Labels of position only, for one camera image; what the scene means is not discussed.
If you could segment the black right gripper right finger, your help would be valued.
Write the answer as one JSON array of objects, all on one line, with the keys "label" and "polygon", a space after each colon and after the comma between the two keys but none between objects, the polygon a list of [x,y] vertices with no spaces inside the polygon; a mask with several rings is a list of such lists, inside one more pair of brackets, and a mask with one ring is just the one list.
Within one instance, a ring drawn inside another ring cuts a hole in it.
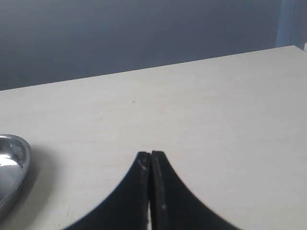
[{"label": "black right gripper right finger", "polygon": [[186,187],[162,151],[152,151],[150,186],[153,230],[238,229],[211,211]]}]

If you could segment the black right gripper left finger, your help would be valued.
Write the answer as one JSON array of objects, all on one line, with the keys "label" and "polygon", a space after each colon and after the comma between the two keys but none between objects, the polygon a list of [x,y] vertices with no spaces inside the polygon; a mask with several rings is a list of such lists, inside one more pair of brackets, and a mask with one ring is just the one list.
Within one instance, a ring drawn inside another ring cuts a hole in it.
[{"label": "black right gripper left finger", "polygon": [[146,230],[151,155],[138,152],[125,177],[94,210],[68,230]]}]

